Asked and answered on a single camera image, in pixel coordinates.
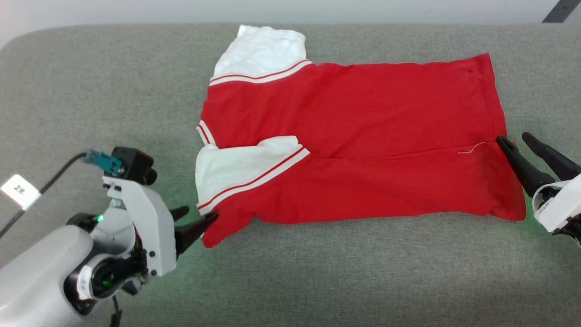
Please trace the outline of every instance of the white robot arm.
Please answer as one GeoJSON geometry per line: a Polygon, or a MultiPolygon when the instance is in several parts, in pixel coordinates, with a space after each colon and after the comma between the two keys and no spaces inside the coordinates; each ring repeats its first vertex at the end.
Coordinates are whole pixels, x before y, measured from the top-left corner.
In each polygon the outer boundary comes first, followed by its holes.
{"type": "Polygon", "coordinates": [[[532,197],[535,218],[553,235],[571,236],[581,245],[581,166],[530,133],[523,133],[522,139],[561,179],[561,182],[555,182],[551,175],[539,171],[527,161],[513,142],[498,136],[496,141],[508,163],[526,193],[532,197]]]}
{"type": "MultiPolygon", "coordinates": [[[[73,216],[0,269],[1,327],[80,326],[120,289],[136,295],[149,275],[171,272],[217,218],[210,213],[174,227],[189,208],[169,210],[145,187],[157,173],[143,152],[116,147],[107,156],[87,150],[82,160],[105,170],[109,208],[102,215],[73,216]]],[[[112,318],[118,325],[120,312],[112,318]]]]}

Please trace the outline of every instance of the label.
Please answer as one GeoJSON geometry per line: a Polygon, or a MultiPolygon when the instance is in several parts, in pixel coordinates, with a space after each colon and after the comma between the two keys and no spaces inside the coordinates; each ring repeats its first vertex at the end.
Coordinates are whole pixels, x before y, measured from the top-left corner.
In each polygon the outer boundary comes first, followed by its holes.
{"type": "Polygon", "coordinates": [[[535,218],[537,220],[539,220],[540,215],[543,213],[543,211],[548,207],[548,205],[553,201],[554,198],[550,198],[547,200],[547,202],[545,202],[540,208],[539,210],[537,210],[537,212],[535,212],[535,218]]]}
{"type": "Polygon", "coordinates": [[[91,276],[93,269],[90,266],[84,266],[78,274],[77,292],[81,301],[92,298],[91,296],[91,276]]]}
{"type": "Polygon", "coordinates": [[[18,203],[23,210],[28,210],[40,198],[38,190],[20,175],[12,176],[2,185],[2,192],[18,203]]]}

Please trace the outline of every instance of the gray table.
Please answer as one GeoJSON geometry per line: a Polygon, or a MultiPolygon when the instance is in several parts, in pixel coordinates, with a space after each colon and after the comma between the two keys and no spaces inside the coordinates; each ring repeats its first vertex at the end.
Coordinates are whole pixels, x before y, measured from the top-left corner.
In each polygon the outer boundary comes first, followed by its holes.
{"type": "MultiPolygon", "coordinates": [[[[581,27],[286,27],[307,36],[317,63],[490,52],[509,136],[530,131],[581,162],[581,27]]],[[[10,43],[0,52],[0,181],[19,173],[41,186],[80,149],[122,144],[156,159],[153,188],[168,206],[195,205],[195,126],[236,28],[71,27],[10,43]]],[[[99,171],[73,166],[0,241],[0,265],[106,205],[99,171]]],[[[0,223],[17,209],[0,196],[0,223]]],[[[120,302],[125,327],[577,325],[580,276],[577,245],[530,219],[255,221],[212,250],[194,246],[176,271],[120,302]]],[[[107,302],[87,326],[108,326],[111,313],[107,302]]]]}

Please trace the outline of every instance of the cable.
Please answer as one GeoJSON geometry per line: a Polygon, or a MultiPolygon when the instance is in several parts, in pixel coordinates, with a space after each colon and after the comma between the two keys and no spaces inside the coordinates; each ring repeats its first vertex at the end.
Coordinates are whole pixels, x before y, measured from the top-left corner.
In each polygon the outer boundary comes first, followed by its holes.
{"type": "MultiPolygon", "coordinates": [[[[80,158],[86,156],[86,153],[79,153],[76,156],[72,157],[71,160],[69,160],[54,176],[53,178],[51,178],[46,185],[40,189],[39,193],[40,195],[43,195],[48,189],[51,188],[51,186],[64,174],[64,172],[71,167],[71,165],[79,160],[80,158]]],[[[2,236],[4,236],[4,234],[6,234],[6,232],[8,232],[8,230],[12,227],[12,225],[14,225],[18,219],[20,219],[20,217],[22,217],[22,215],[24,215],[26,211],[25,210],[20,210],[19,212],[16,213],[16,215],[14,215],[14,217],[12,217],[12,219],[10,219],[10,221],[6,224],[6,226],[4,226],[4,228],[2,228],[2,230],[0,230],[0,239],[2,238],[2,236]]]]}
{"type": "Polygon", "coordinates": [[[113,304],[115,305],[115,313],[111,315],[110,327],[119,327],[121,325],[121,315],[123,310],[119,309],[119,303],[117,302],[117,296],[113,296],[113,304]]]}

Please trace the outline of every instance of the blue connector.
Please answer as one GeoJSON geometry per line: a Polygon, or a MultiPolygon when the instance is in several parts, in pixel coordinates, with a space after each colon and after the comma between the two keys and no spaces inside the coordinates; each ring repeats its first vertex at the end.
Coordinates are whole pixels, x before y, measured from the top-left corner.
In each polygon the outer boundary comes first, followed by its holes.
{"type": "Polygon", "coordinates": [[[81,158],[81,161],[84,163],[95,165],[113,176],[117,176],[123,173],[121,160],[93,149],[87,148],[84,151],[86,156],[81,158]]]}

